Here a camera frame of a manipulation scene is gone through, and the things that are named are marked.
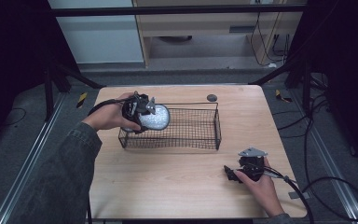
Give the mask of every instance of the denim jacket sleeve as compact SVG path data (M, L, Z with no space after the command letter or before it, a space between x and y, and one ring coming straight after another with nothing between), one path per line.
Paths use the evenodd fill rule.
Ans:
M295 224L295 222L286 213L272 217L268 224Z
M42 164L39 176L27 184L8 223L84 224L101 145L94 129L78 123L58 153Z

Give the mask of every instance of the wire basket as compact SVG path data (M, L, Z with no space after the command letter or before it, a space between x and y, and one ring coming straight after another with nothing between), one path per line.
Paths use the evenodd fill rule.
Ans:
M222 136L218 103L163 104L171 115L162 131L128 133L120 129L118 140L126 147L197 147L219 149Z

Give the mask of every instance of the wooden table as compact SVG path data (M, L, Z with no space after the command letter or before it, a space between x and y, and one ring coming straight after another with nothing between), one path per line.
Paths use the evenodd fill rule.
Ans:
M238 152L255 147L268 153L270 165L294 178L266 98L259 86L148 86L101 89L96 104L138 91L156 103L219 104L222 142L219 150L186 147L122 148L119 129L99 131L103 141L90 189L93 218L254 218L267 215L243 184L228 181L224 165L239 168ZM274 179L283 209L305 216L291 187Z

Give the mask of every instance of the white wall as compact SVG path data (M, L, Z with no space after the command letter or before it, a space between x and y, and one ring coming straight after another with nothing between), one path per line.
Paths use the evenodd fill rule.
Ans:
M131 0L48 0L51 8L132 7ZM57 18L77 63L142 63L134 16Z

